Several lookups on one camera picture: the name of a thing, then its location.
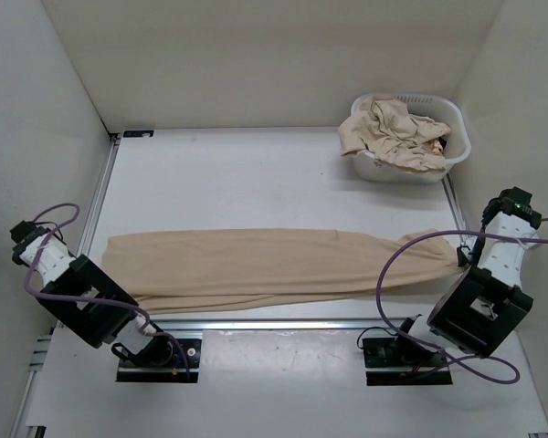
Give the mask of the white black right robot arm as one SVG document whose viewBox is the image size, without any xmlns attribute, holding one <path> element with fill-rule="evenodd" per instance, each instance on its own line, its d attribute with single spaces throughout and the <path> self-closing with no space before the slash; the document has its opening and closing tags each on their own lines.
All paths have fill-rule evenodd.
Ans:
<svg viewBox="0 0 548 438">
<path fill-rule="evenodd" d="M 508 242 L 477 237 L 471 248 L 458 248 L 458 264 L 467 271 L 430 313 L 431 331 L 460 350 L 488 358 L 532 309 L 533 299 L 522 292 L 521 268 L 528 245 L 542 216 L 531 208 L 532 195 L 513 187 L 489 201 L 481 218 Z"/>
</svg>

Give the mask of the beige clothes pile in basket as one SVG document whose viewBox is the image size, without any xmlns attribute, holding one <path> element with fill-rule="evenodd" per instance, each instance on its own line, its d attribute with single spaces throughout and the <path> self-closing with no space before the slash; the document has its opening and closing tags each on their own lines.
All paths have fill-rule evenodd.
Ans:
<svg viewBox="0 0 548 438">
<path fill-rule="evenodd" d="M 338 129 L 342 156 L 369 151 L 379 163 L 412 173 L 445 170 L 441 139 L 450 133 L 447 124 L 411 114 L 389 95 L 364 99 Z"/>
</svg>

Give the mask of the aluminium right side rail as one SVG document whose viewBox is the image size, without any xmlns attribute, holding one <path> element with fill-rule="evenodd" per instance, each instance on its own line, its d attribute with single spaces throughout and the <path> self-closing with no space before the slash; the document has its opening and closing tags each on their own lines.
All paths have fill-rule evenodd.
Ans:
<svg viewBox="0 0 548 438">
<path fill-rule="evenodd" d="M 458 200 L 458 197 L 456 196 L 454 184 L 449 174 L 447 174 L 443 178 L 442 185 L 445 195 L 447 196 L 448 204 L 452 212 L 456 227 L 459 230 L 466 230 L 468 228 L 467 221 L 465 219 L 465 215 L 462 212 L 460 202 Z"/>
</svg>

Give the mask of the white laundry basket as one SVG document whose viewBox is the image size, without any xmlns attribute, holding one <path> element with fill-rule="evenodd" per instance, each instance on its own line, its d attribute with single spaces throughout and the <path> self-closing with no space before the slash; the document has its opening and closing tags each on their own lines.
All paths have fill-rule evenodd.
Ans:
<svg viewBox="0 0 548 438">
<path fill-rule="evenodd" d="M 471 152 L 460 110 L 438 96 L 365 94 L 338 133 L 341 155 L 372 182 L 437 183 Z"/>
</svg>

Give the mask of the aluminium table edge rail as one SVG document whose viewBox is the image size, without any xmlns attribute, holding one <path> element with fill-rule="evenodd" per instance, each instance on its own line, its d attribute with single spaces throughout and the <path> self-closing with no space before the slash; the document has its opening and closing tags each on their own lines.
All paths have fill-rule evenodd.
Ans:
<svg viewBox="0 0 548 438">
<path fill-rule="evenodd" d="M 156 319 L 154 323 L 165 331 L 202 330 L 325 330 L 325 329 L 368 329 L 387 328 L 380 318 L 196 318 Z"/>
</svg>

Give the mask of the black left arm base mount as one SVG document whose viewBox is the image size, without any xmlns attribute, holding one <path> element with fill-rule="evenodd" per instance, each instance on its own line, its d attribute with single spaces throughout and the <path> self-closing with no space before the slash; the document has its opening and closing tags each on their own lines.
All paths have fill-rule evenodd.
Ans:
<svg viewBox="0 0 548 438">
<path fill-rule="evenodd" d="M 202 338 L 186 335 L 178 338 L 183 350 L 173 344 L 154 348 L 150 356 L 153 361 L 136 358 L 120 343 L 111 347 L 111 352 L 119 359 L 116 373 L 117 382 L 130 383 L 183 383 L 198 382 L 202 353 Z"/>
</svg>

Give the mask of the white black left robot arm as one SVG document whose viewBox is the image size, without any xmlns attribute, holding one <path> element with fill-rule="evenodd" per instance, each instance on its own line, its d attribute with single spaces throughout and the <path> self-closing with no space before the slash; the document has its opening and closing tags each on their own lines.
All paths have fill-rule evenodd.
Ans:
<svg viewBox="0 0 548 438">
<path fill-rule="evenodd" d="M 22 221 L 10 230 L 13 262 L 30 267 L 42 280 L 37 302 L 82 340 L 136 367 L 162 367 L 176 354 L 174 343 L 138 311 L 136 300 L 85 255 L 74 256 L 58 236 L 41 223 Z"/>
</svg>

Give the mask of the beige trousers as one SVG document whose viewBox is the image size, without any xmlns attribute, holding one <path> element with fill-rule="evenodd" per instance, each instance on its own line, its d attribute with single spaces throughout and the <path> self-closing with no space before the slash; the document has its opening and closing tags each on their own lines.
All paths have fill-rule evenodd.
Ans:
<svg viewBox="0 0 548 438">
<path fill-rule="evenodd" d="M 151 314 L 246 310 L 371 296 L 414 239 L 285 228 L 116 235 L 100 267 Z"/>
</svg>

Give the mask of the aluminium left side rail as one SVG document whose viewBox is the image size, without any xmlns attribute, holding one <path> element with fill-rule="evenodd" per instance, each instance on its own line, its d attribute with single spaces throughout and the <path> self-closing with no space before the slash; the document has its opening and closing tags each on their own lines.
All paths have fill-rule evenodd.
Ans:
<svg viewBox="0 0 548 438">
<path fill-rule="evenodd" d="M 105 160 L 102 164 L 98 182 L 94 194 L 92 195 L 89 210 L 86 216 L 86 223 L 81 230 L 80 240 L 77 246 L 77 252 L 90 251 L 97 222 L 100 218 L 100 210 L 105 198 L 105 194 L 109 185 L 111 172 L 115 163 L 116 155 L 120 144 L 121 134 L 112 133 L 108 144 L 106 145 Z M 18 404 L 16 416 L 9 432 L 9 437 L 44 437 L 47 427 L 44 425 L 26 424 L 28 413 L 34 399 L 37 386 L 39 384 L 40 372 L 47 358 L 48 347 L 52 334 L 55 329 L 63 328 L 64 325 L 56 319 L 49 327 L 47 335 L 40 335 L 33 347 L 33 354 L 28 366 L 28 374 L 25 387 Z"/>
</svg>

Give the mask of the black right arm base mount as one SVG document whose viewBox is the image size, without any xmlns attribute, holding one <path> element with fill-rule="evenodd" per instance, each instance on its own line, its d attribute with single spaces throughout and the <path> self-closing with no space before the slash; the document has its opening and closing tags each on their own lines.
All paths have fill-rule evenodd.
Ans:
<svg viewBox="0 0 548 438">
<path fill-rule="evenodd" d="M 356 340 L 364 355 L 366 385 L 447 386 L 453 383 L 446 356 L 387 327 L 364 329 Z"/>
</svg>

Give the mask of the black corner label sticker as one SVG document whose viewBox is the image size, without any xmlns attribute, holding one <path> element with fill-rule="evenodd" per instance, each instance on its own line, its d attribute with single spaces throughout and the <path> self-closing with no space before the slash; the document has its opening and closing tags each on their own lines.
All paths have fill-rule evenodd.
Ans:
<svg viewBox="0 0 548 438">
<path fill-rule="evenodd" d="M 154 130 L 125 130 L 122 134 L 123 138 L 151 138 L 154 135 Z"/>
</svg>

